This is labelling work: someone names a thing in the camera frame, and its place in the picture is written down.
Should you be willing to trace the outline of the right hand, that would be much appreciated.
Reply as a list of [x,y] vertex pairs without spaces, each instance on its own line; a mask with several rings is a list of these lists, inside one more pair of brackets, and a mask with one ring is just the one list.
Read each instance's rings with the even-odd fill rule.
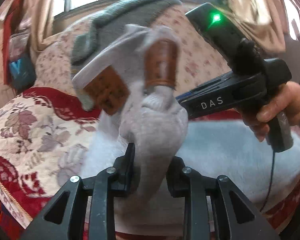
[[300,127],[300,85],[292,81],[281,85],[277,94],[258,112],[243,108],[236,108],[236,111],[260,142],[270,131],[268,122],[281,111],[285,112],[290,126]]

